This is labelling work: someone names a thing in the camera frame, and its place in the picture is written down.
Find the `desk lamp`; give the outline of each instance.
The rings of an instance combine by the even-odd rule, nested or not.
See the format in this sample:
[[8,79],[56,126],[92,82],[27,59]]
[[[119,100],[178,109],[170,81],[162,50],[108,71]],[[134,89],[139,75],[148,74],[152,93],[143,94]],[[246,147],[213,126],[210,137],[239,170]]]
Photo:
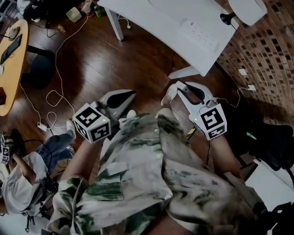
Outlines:
[[[2,29],[3,24],[4,24],[4,22],[1,21],[0,22],[0,30]],[[17,37],[19,30],[20,30],[20,27],[12,28],[9,31],[8,37],[5,35],[2,35],[2,34],[0,34],[0,36],[5,37],[5,38],[9,38],[9,41],[13,41]]]
[[266,6],[262,0],[229,0],[229,3],[233,12],[228,15],[220,15],[223,23],[227,25],[230,25],[231,20],[238,16],[245,24],[251,26],[267,13]]

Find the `white t-shirt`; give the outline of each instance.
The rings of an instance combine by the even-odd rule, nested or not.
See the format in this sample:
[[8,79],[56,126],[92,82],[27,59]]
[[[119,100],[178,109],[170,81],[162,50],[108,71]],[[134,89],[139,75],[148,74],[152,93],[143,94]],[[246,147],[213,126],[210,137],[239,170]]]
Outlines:
[[3,183],[2,193],[8,214],[20,214],[31,203],[40,181],[46,177],[47,167],[40,154],[31,152],[23,158],[36,174],[35,184],[31,185],[22,175],[17,165]]

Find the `charger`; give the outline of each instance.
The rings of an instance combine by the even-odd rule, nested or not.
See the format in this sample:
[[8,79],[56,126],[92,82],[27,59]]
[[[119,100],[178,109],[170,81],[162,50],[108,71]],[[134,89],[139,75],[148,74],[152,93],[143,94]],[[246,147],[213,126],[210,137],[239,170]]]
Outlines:
[[45,132],[48,129],[48,127],[45,124],[41,123],[41,122],[38,122],[38,128],[41,129],[42,131],[45,131]]

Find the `electronic device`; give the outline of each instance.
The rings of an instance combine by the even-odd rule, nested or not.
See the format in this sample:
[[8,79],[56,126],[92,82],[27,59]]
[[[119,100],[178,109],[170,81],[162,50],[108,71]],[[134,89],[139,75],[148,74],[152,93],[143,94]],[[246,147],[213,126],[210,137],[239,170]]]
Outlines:
[[90,143],[95,143],[111,134],[110,119],[86,103],[73,116],[77,131]]
[[91,106],[111,120],[111,126],[119,123],[119,119],[136,96],[133,90],[113,90],[106,93]]
[[198,26],[195,22],[188,19],[183,19],[180,23],[180,30],[189,38],[197,42],[200,46],[215,51],[218,42],[215,38],[211,37],[204,29]]
[[[227,131],[227,121],[220,104],[217,104],[210,90],[195,82],[182,83],[178,81],[177,94],[189,111],[189,119],[211,140]],[[192,101],[188,94],[192,92],[199,102]]]
[[136,96],[133,90],[114,90],[99,101],[85,104],[73,116],[77,131],[90,143],[115,133],[114,126]]
[[207,140],[212,140],[227,131],[226,117],[221,104],[205,110],[204,113],[191,113],[189,118],[193,119]]
[[3,52],[1,55],[1,61],[0,64],[3,64],[4,61],[9,58],[9,56],[20,46],[20,43],[22,41],[22,34],[19,35]]
[[48,129],[48,127],[45,124],[40,123],[40,122],[38,122],[38,128],[41,129],[42,131],[45,131],[45,132]]

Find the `shirt button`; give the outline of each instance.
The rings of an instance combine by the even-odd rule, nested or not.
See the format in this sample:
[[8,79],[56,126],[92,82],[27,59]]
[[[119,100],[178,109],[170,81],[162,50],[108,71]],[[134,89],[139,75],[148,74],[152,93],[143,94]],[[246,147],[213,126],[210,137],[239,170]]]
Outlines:
[[161,157],[163,157],[164,155],[162,154],[162,153],[158,153],[158,154],[156,154],[156,158],[161,158]]

